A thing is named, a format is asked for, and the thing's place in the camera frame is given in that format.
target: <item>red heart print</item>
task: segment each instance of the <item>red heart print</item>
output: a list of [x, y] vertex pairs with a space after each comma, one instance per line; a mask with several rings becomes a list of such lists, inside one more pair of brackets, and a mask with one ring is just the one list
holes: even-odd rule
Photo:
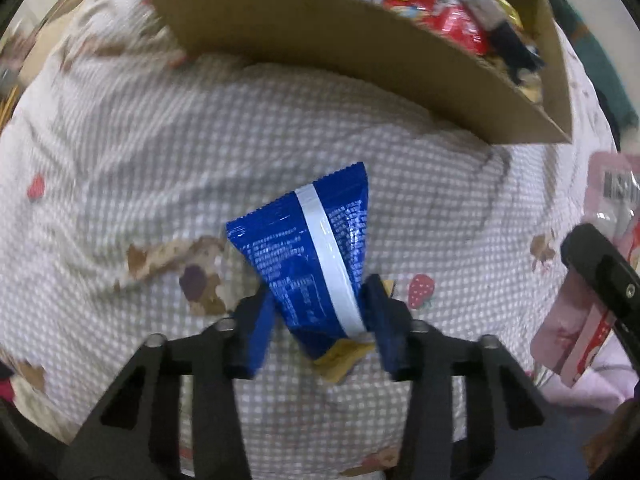
[[44, 177], [41, 174], [37, 174], [33, 177], [33, 181], [27, 190], [27, 197], [29, 200], [37, 200], [44, 195]]
[[420, 308], [433, 296], [436, 283], [426, 274], [416, 274], [409, 284], [409, 308]]

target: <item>white stripe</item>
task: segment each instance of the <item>white stripe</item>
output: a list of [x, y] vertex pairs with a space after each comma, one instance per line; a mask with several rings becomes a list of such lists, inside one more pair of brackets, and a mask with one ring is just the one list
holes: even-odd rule
[[324, 282], [329, 291], [331, 302], [334, 304], [335, 315], [344, 333], [350, 338], [355, 338], [366, 332], [366, 329], [360, 316], [347, 268], [344, 266], [344, 260], [338, 250], [334, 232], [331, 231], [329, 219], [326, 217], [313, 184], [298, 188], [296, 196], [318, 254]]

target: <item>bolt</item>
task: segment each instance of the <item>bolt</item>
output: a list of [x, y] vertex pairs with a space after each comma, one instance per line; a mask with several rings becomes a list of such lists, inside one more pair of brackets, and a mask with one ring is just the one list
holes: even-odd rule
[[489, 334], [483, 335], [480, 338], [480, 344], [484, 348], [489, 348], [491, 350], [500, 348], [500, 340], [495, 335], [489, 335]]
[[164, 334], [152, 334], [145, 339], [145, 345], [149, 348], [158, 348], [166, 341]]
[[232, 332], [236, 328], [236, 320], [232, 317], [223, 317], [216, 323], [218, 332]]
[[428, 331], [429, 331], [429, 325], [427, 325], [423, 320], [414, 319], [411, 322], [411, 332], [424, 334], [425, 332], [428, 332]]

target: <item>bed sheet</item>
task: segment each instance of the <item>bed sheet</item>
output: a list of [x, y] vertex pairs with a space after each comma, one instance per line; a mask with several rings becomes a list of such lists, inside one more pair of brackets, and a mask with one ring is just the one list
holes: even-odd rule
[[[564, 52], [574, 142], [489, 146], [334, 73], [227, 55], [181, 63], [145, 0], [87, 0], [0, 138], [4, 359], [81, 424], [148, 334], [198, 333], [255, 291], [226, 221], [362, 160], [366, 274], [394, 280], [403, 301], [429, 276], [435, 293], [415, 317], [456, 337], [493, 333], [533, 370], [529, 343], [564, 278], [558, 242], [582, 216], [589, 156], [613, 147], [566, 41]], [[148, 268], [161, 248], [205, 246], [213, 303], [187, 301], [170, 258]], [[329, 384], [280, 323], [261, 372], [235, 388], [254, 478], [397, 459], [408, 385], [374, 352]], [[460, 436], [459, 386], [455, 396]]]

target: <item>blue snack packet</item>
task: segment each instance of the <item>blue snack packet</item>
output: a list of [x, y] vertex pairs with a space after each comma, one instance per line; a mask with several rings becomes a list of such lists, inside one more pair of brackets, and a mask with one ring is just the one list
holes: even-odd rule
[[312, 359], [366, 332], [358, 304], [368, 203], [362, 162], [226, 224]]

